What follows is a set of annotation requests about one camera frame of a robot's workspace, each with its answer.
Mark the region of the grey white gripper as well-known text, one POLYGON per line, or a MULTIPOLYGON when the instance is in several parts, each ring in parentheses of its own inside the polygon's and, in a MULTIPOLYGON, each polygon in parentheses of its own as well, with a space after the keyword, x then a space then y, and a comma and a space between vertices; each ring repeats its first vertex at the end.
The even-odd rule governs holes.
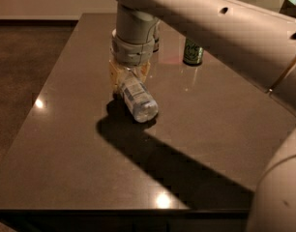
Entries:
POLYGON ((142 83, 146 81, 154 44, 154 39, 147 43, 127 43, 118 37, 116 30, 112 31, 110 51, 116 60, 110 60, 108 68, 114 94, 120 92, 121 79, 127 70, 124 66, 136 67, 135 75, 142 83))

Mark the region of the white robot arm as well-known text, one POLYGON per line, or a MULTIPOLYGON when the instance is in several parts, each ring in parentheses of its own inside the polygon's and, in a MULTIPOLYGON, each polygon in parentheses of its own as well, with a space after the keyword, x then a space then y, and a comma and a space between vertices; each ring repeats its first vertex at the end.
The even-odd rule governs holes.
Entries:
MULTIPOLYGON (((119 44, 147 33, 130 15, 154 16, 296 117, 296 18, 237 0, 116 2, 119 44)), ((296 128, 258 180, 246 232, 296 232, 296 128)))

